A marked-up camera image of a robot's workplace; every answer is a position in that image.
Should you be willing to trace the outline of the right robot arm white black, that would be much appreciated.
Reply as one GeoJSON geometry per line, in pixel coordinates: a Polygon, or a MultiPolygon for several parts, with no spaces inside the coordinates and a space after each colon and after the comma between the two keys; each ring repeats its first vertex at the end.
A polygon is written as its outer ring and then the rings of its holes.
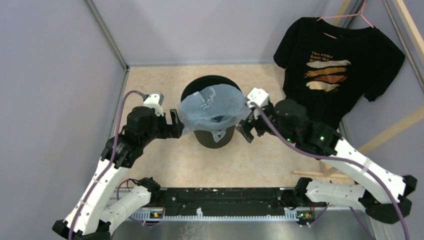
{"type": "Polygon", "coordinates": [[[328,164],[353,180],[353,184],[326,183],[302,177],[293,190],[299,206],[329,203],[365,212],[385,223],[405,223],[412,208],[408,199],[417,186],[412,175],[394,174],[355,149],[332,127],[309,120],[305,107],[284,99],[272,104],[268,98],[247,100],[251,114],[237,130],[252,142],[252,130],[269,133],[294,151],[328,164]]]}

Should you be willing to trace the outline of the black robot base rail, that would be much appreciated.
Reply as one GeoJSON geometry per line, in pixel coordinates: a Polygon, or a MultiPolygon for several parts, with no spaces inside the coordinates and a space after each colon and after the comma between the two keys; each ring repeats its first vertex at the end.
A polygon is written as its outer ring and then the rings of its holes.
{"type": "Polygon", "coordinates": [[[130,217],[147,226],[161,222],[313,221],[317,208],[292,188],[163,188],[130,217]]]}

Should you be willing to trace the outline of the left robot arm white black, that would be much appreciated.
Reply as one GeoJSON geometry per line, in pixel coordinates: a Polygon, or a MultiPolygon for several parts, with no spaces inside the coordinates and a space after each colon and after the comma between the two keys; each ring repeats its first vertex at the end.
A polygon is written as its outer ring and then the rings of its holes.
{"type": "Polygon", "coordinates": [[[155,109],[138,106],[127,115],[122,131],[106,142],[97,168],[86,190],[72,212],[57,220],[52,230],[67,240],[109,240],[115,230],[137,209],[154,207],[160,202],[161,186],[145,177],[113,205],[108,202],[116,186],[128,173],[144,148],[155,139],[178,139],[183,123],[177,110],[170,110],[171,124],[165,114],[156,115],[155,109]]]}

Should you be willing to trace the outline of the light blue plastic trash bag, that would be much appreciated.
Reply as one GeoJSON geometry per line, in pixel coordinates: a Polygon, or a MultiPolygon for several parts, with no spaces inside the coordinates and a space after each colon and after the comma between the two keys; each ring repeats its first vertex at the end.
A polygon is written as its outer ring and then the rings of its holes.
{"type": "Polygon", "coordinates": [[[251,111],[236,87],[216,84],[188,95],[179,104],[177,112],[184,124],[183,135],[206,131],[218,143],[226,136],[228,128],[245,119],[251,111]]]}

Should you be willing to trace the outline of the black plastic trash bin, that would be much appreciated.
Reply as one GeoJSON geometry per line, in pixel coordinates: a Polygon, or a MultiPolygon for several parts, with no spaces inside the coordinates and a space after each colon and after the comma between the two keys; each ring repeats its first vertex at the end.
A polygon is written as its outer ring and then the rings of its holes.
{"type": "Polygon", "coordinates": [[[240,87],[225,76],[205,75],[193,80],[183,90],[178,107],[183,134],[193,132],[206,148],[224,147],[243,115],[243,100],[240,87]]]}

